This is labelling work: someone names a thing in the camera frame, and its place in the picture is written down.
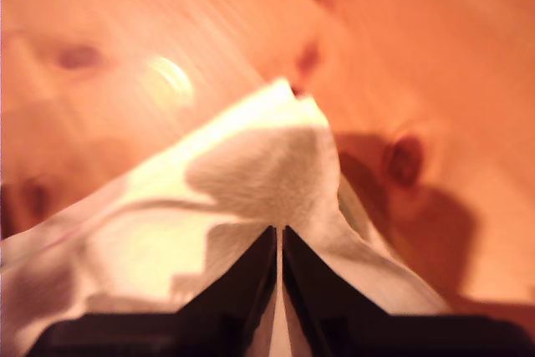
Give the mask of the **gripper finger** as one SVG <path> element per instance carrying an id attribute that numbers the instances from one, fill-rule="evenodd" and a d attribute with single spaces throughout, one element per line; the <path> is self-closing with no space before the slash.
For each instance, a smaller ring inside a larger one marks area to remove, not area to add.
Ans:
<path id="1" fill-rule="evenodd" d="M 277 233 L 267 227 L 214 283 L 177 312 L 179 356 L 244 356 L 277 281 Z"/>
<path id="2" fill-rule="evenodd" d="M 387 356 L 388 314 L 342 279 L 290 227 L 283 229 L 283 282 L 314 356 Z"/>

